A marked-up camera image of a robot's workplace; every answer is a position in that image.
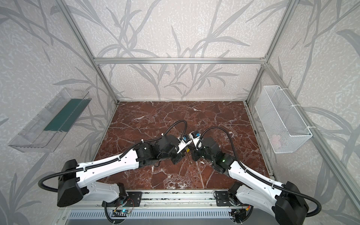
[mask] green cloth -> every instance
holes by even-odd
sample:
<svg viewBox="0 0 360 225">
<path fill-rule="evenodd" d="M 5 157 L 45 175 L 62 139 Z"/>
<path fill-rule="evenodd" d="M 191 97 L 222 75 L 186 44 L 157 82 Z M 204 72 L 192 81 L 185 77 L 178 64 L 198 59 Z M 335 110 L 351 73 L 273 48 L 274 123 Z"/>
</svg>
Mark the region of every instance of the green cloth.
<svg viewBox="0 0 360 225">
<path fill-rule="evenodd" d="M 89 104 L 90 100 L 91 99 L 70 99 L 44 130 L 68 132 Z"/>
</svg>

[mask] metal frame bar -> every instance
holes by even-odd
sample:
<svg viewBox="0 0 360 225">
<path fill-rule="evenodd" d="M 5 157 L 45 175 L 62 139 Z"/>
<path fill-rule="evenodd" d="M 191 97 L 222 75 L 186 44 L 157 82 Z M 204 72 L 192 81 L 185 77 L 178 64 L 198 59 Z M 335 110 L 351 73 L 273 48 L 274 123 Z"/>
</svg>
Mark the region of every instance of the metal frame bar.
<svg viewBox="0 0 360 225">
<path fill-rule="evenodd" d="M 286 7 L 286 10 L 284 12 L 283 18 L 280 21 L 279 27 L 275 32 L 273 40 L 271 41 L 270 47 L 269 47 L 267 53 L 265 54 L 265 63 L 267 63 L 270 60 L 277 44 L 280 41 L 280 38 L 282 37 L 283 33 L 285 32 L 285 29 L 286 29 L 287 25 L 289 24 L 289 21 L 290 21 L 292 15 L 294 14 L 295 8 L 298 3 L 299 3 L 299 0 L 290 0 L 289 1 L 288 6 Z M 256 76 L 255 82 L 253 83 L 253 85 L 250 89 L 250 93 L 246 99 L 246 102 L 249 102 L 250 98 L 254 94 L 256 86 L 260 82 L 263 73 L 264 73 L 264 68 L 263 68 L 263 64 L 262 64 L 261 68 Z"/>
<path fill-rule="evenodd" d="M 244 106 L 245 106 L 246 112 L 248 114 L 252 129 L 255 131 L 255 138 L 256 138 L 257 143 L 259 145 L 261 155 L 262 155 L 262 157 L 264 159 L 264 163 L 265 163 L 267 172 L 269 173 L 269 176 L 270 176 L 271 179 L 278 181 L 276 173 L 273 170 L 273 165 L 271 163 L 270 157 L 266 152 L 265 144 L 264 144 L 264 142 L 262 140 L 262 137 L 261 137 L 261 135 L 260 135 L 260 133 L 258 131 L 259 128 L 257 127 L 256 122 L 254 120 L 254 117 L 252 116 L 252 113 L 250 112 L 249 106 L 247 105 L 247 103 L 245 101 L 244 101 Z"/>
<path fill-rule="evenodd" d="M 90 162 L 95 161 L 95 157 L 96 157 L 96 155 L 98 154 L 98 151 L 99 151 L 99 149 L 100 149 L 101 143 L 103 142 L 103 140 L 104 140 L 104 138 L 105 138 L 105 135 L 106 135 L 106 133 L 107 133 L 107 131 L 108 131 L 108 129 L 109 129 L 109 126 L 110 126 L 110 124 L 111 124 L 111 121 L 112 121 L 112 119 L 113 119 L 113 117 L 114 117 L 114 115 L 115 115 L 116 110 L 117 110 L 118 107 L 119 107 L 119 104 L 116 104 L 116 107 L 115 107 L 114 111 L 111 113 L 111 118 L 109 119 L 109 122 L 108 122 L 108 124 L 107 124 L 107 126 L 106 126 L 106 129 L 104 129 L 104 133 L 102 134 L 102 136 L 101 136 L 101 138 L 100 138 L 100 140 L 99 140 L 99 142 L 98 142 L 98 145 L 96 146 L 96 152 L 95 152 L 94 155 L 91 157 Z"/>
<path fill-rule="evenodd" d="M 96 64 L 263 64 L 264 58 L 94 58 Z"/>
<path fill-rule="evenodd" d="M 126 99 L 124 102 L 243 102 L 245 99 Z"/>
<path fill-rule="evenodd" d="M 227 191 L 227 189 L 176 189 L 176 190 L 135 190 L 142 192 L 140 208 L 239 208 L 236 206 L 216 206 L 214 191 Z M 98 209 L 102 201 L 79 201 L 67 210 Z"/>
<path fill-rule="evenodd" d="M 108 80 L 106 79 L 105 75 L 102 73 L 100 68 L 95 64 L 94 56 L 93 56 L 93 54 L 92 54 L 92 52 L 90 50 L 90 47 L 86 43 L 85 38 L 82 35 L 78 25 L 76 24 L 76 22 L 75 22 L 72 14 L 71 14 L 69 8 L 67 7 L 65 1 L 64 0 L 55 0 L 55 2 L 57 4 L 57 7 L 58 7 L 59 11 L 62 13 L 65 21 L 69 25 L 70 29 L 72 30 L 72 32 L 74 33 L 76 39 L 78 40 L 79 44 L 81 45 L 82 49 L 84 50 L 85 55 L 87 56 L 87 58 L 89 59 L 91 65 L 93 66 L 94 70 L 98 74 L 100 80 L 105 85 L 105 88 L 108 90 L 109 94 L 114 99 L 114 101 L 117 102 L 117 97 L 116 97 L 113 89 L 111 88 Z"/>
<path fill-rule="evenodd" d="M 286 84 L 279 77 L 276 70 L 270 65 L 264 64 L 265 71 L 268 72 L 269 76 L 276 85 L 279 85 L 283 88 L 286 95 L 289 97 L 290 101 L 297 105 L 299 102 L 296 100 L 294 95 L 289 91 Z M 305 123 L 308 126 L 315 126 L 309 116 L 306 114 L 304 109 L 301 106 L 296 106 L 300 116 L 303 118 Z M 316 146 L 320 155 L 322 156 L 325 163 L 330 168 L 331 172 L 334 174 L 338 180 L 341 187 L 344 189 L 345 193 L 349 196 L 351 202 L 354 204 L 357 211 L 360 213 L 360 188 L 354 178 L 349 174 L 346 167 L 341 163 L 339 158 L 336 156 L 332 148 L 329 146 L 323 135 L 317 128 L 310 128 L 312 132 L 312 142 Z"/>
<path fill-rule="evenodd" d="M 297 4 L 299 3 L 299 0 L 290 0 L 288 3 L 288 6 L 285 10 L 284 16 L 279 24 L 279 27 L 274 35 L 274 38 L 270 44 L 269 50 L 267 51 L 267 54 L 265 55 L 266 58 L 266 62 L 268 62 L 272 56 L 272 54 L 274 53 L 274 50 L 276 48 L 276 46 L 278 45 L 282 35 L 285 32 L 286 27 L 289 24 L 289 21 L 292 17 L 292 15 L 294 14 L 295 8 L 297 6 Z"/>
</svg>

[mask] white mesh basket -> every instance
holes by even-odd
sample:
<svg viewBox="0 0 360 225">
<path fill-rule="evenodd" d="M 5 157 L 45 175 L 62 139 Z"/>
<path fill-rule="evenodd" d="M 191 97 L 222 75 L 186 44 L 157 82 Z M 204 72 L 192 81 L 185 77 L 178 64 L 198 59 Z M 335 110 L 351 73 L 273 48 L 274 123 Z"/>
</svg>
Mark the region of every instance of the white mesh basket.
<svg viewBox="0 0 360 225">
<path fill-rule="evenodd" d="M 264 86 L 255 109 L 275 153 L 295 152 L 312 137 L 280 86 Z"/>
</svg>

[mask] patterned wallpaper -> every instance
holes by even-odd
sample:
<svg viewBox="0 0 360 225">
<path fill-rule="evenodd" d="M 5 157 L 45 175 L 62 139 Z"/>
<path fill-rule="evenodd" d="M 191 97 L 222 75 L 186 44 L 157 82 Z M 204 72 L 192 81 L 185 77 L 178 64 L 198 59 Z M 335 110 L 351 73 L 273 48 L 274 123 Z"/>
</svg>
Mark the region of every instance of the patterned wallpaper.
<svg viewBox="0 0 360 225">
<path fill-rule="evenodd" d="M 259 68 L 258 64 L 102 65 L 123 100 L 244 100 Z"/>
<path fill-rule="evenodd" d="M 66 2 L 96 57 L 263 57 L 288 0 Z M 246 99 L 258 68 L 102 65 L 122 100 Z"/>
<path fill-rule="evenodd" d="M 259 133 L 264 142 L 264 148 L 270 158 L 277 179 L 283 183 L 290 181 L 297 185 L 301 193 L 315 197 L 322 204 L 322 211 L 313 217 L 305 219 L 304 225 L 353 225 L 360 224 L 360 215 L 345 194 L 342 187 L 319 154 L 311 139 L 294 153 L 275 154 L 267 138 L 255 103 L 260 96 L 262 87 L 275 85 L 271 77 L 264 72 L 260 83 L 249 101 L 249 107 L 254 116 Z M 316 205 L 309 202 L 310 210 Z"/>
<path fill-rule="evenodd" d="M 70 159 L 88 161 L 115 109 L 53 1 L 0 1 L 0 224 L 50 224 L 57 194 L 40 189 L 40 177 Z M 9 147 L 64 87 L 88 90 L 90 104 L 53 153 Z M 57 186 L 56 179 L 48 181 Z"/>
<path fill-rule="evenodd" d="M 66 0 L 96 57 L 263 57 L 287 0 Z"/>
<path fill-rule="evenodd" d="M 298 5 L 270 63 L 360 185 L 360 1 Z"/>
</svg>

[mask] small object in basket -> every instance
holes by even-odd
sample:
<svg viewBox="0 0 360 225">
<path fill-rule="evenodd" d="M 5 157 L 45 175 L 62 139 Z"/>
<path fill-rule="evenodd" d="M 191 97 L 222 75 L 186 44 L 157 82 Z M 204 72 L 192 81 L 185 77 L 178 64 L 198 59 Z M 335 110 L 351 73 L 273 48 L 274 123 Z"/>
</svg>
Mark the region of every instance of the small object in basket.
<svg viewBox="0 0 360 225">
<path fill-rule="evenodd" d="M 281 136 L 280 135 L 273 134 L 270 141 L 271 141 L 271 144 L 272 144 L 274 149 L 281 148 Z"/>
</svg>

